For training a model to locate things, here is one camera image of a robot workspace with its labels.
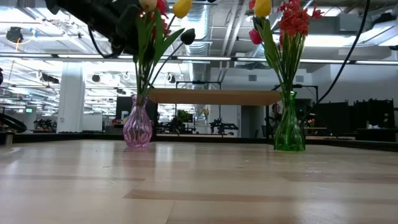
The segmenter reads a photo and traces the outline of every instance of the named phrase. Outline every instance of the wooden shelf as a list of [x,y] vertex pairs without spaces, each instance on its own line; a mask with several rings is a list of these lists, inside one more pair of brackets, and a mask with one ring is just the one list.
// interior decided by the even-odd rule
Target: wooden shelf
[[268,106],[281,100],[278,91],[151,89],[154,103]]

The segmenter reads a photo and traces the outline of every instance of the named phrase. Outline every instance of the ceiling duct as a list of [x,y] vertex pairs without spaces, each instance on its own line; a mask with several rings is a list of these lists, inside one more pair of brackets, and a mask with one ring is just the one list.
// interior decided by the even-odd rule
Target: ceiling duct
[[[206,4],[194,4],[184,20],[185,27],[195,28],[196,40],[208,37],[210,22],[210,6]],[[186,46],[187,54],[191,56],[209,55],[209,44],[194,42]],[[209,81],[210,65],[208,63],[192,63],[190,66],[191,81]],[[192,85],[193,88],[206,88],[203,85]]]

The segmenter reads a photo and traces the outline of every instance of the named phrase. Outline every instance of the light wood surface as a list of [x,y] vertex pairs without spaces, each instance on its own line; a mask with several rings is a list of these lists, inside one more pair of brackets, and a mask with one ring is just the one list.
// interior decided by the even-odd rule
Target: light wood surface
[[155,103],[268,106],[281,100],[278,91],[152,89]]
[[4,224],[396,224],[398,154],[64,141],[0,148]]

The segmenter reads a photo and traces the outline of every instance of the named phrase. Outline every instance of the white column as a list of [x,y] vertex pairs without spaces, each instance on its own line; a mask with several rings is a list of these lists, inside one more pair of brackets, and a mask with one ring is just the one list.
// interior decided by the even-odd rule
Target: white column
[[62,68],[57,132],[81,132],[86,74],[82,63],[64,62]]
[[34,129],[34,121],[36,120],[36,115],[37,115],[37,108],[36,107],[26,107],[26,111],[24,114],[24,124],[27,127],[26,133],[32,133],[31,130]]

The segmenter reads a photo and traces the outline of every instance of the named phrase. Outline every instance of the ceiling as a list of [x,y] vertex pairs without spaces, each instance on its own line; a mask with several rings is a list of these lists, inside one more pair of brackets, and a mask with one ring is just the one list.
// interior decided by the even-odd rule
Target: ceiling
[[[78,20],[68,12],[60,11],[53,15],[45,7],[44,0],[36,0],[35,7],[16,7],[17,3],[24,0],[2,1],[0,6],[0,52],[19,52],[27,54],[97,54],[93,43],[88,35],[86,24]],[[181,27],[195,27],[200,30],[207,26],[207,36],[196,40],[195,43],[203,43],[208,50],[203,52],[207,56],[239,55],[241,57],[261,57],[257,54],[258,48],[249,39],[248,32],[252,29],[251,15],[247,7],[248,0],[218,0],[214,4],[207,4],[209,10],[208,23],[192,23],[187,18],[177,19],[172,30]],[[276,7],[281,1],[274,1],[275,12],[270,20],[276,20],[279,15]],[[308,13],[312,13],[312,1],[303,1],[302,4],[310,4]],[[311,24],[311,31],[306,41],[306,49],[303,58],[312,59],[343,59],[353,41],[358,21],[361,20],[364,1],[317,1],[318,8],[326,13],[326,18],[314,21]],[[391,51],[385,43],[398,44],[397,21],[380,27],[373,26],[374,21],[382,13],[397,12],[396,1],[372,0],[371,12],[367,19],[366,31],[361,36],[359,46],[354,51],[353,59],[361,60],[383,60],[391,56]],[[18,46],[6,39],[6,33],[10,27],[21,27],[24,41]],[[278,29],[275,27],[275,38],[277,39]],[[108,40],[102,35],[95,33],[95,39],[103,52],[111,53]],[[166,51],[170,55],[174,45]],[[188,49],[181,48],[176,55],[188,55]],[[39,111],[51,115],[57,112],[59,99],[59,85],[52,85],[46,88],[48,83],[40,81],[41,74],[47,74],[62,81],[61,60],[24,60],[22,58],[0,57],[0,67],[4,70],[4,84],[2,85],[3,105],[47,105],[52,106],[48,110],[42,106]],[[126,92],[126,95],[134,93],[136,86],[134,65],[132,62],[83,62],[87,70],[86,89],[86,113],[114,114],[116,107],[115,99],[120,94],[115,89],[101,89],[104,86],[118,86]],[[219,79],[219,63],[209,63],[211,73],[207,80],[217,81]],[[176,81],[192,81],[195,79],[195,66],[190,62],[167,63],[162,73],[156,79],[156,88],[175,88],[168,78],[173,75]],[[302,65],[306,73],[311,73],[319,68],[319,65]],[[237,72],[231,72],[234,66],[229,66],[224,81],[226,83],[239,83]],[[101,77],[100,82],[92,80],[93,75]],[[10,85],[25,86],[24,88],[12,88]],[[99,101],[103,104],[92,106],[92,101]]]

